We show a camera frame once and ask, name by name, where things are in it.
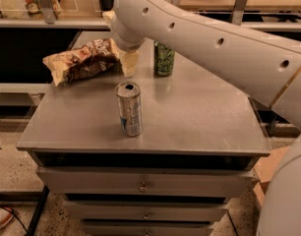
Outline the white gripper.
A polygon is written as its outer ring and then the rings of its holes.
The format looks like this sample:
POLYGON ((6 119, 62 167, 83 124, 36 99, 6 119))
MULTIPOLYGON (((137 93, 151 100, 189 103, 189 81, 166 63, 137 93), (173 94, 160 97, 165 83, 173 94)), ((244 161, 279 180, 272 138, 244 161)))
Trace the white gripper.
POLYGON ((122 72, 125 77, 135 74, 139 58, 139 49, 145 42, 145 39, 135 31, 126 28, 115 16, 115 12, 104 11, 102 17, 110 26, 112 38, 116 45, 121 49, 119 52, 122 72))

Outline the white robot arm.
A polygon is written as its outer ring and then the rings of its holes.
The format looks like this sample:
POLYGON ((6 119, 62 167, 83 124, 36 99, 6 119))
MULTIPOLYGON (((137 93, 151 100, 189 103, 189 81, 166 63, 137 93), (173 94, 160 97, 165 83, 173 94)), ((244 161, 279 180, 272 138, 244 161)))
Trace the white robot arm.
MULTIPOLYGON (((180 0, 114 0, 117 46, 157 40, 268 106, 301 132, 301 42, 195 15, 180 0)), ((301 236, 301 134, 276 168, 257 236, 301 236)))

